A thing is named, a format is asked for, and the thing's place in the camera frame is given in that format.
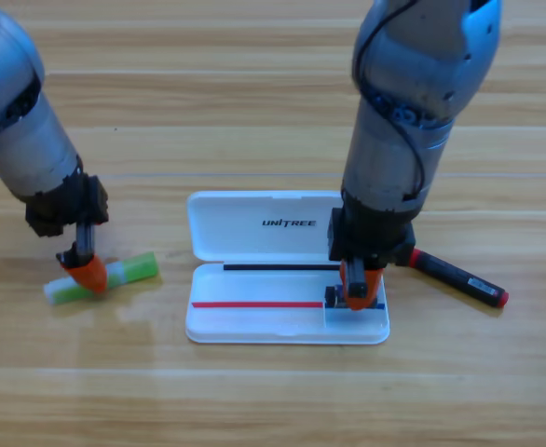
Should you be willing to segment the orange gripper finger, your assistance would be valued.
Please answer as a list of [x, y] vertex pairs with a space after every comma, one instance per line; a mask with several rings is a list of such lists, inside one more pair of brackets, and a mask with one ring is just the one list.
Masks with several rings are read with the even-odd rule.
[[80, 251], [74, 242], [68, 251], [57, 253], [56, 259], [61, 268], [84, 289], [94, 293], [107, 289], [105, 264], [93, 251]]
[[348, 294], [347, 283], [347, 265], [345, 261], [340, 264], [339, 274], [342, 280], [343, 299], [347, 308], [352, 311], [361, 311], [365, 308], [373, 308], [377, 302], [377, 292], [380, 287], [380, 282], [384, 273], [383, 269], [366, 270], [365, 279], [367, 285], [367, 293], [364, 298], [352, 297]]

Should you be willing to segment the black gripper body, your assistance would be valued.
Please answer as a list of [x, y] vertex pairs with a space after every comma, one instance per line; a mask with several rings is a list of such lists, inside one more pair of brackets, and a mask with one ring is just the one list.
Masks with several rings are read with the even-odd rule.
[[409, 264], [416, 245], [416, 210], [374, 210], [346, 191], [342, 199], [343, 205], [332, 209], [329, 221], [329, 259], [346, 262], [348, 294], [364, 298], [366, 270]]
[[95, 254], [94, 227], [109, 220], [108, 195], [100, 179], [72, 174], [47, 193], [26, 201], [25, 220], [39, 237], [57, 237], [65, 226], [76, 227], [75, 241], [57, 259], [91, 259]]

